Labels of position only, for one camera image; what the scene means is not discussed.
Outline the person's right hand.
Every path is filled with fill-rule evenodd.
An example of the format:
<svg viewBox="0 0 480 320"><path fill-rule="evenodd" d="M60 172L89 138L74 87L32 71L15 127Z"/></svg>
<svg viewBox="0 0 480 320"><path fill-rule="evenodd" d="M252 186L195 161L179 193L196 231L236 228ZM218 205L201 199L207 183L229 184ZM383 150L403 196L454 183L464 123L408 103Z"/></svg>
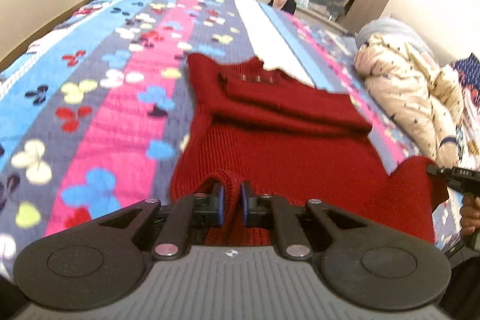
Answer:
<svg viewBox="0 0 480 320"><path fill-rule="evenodd" d="M471 193L465 194L460 208L460 234L462 237L473 235L480 227L480 199Z"/></svg>

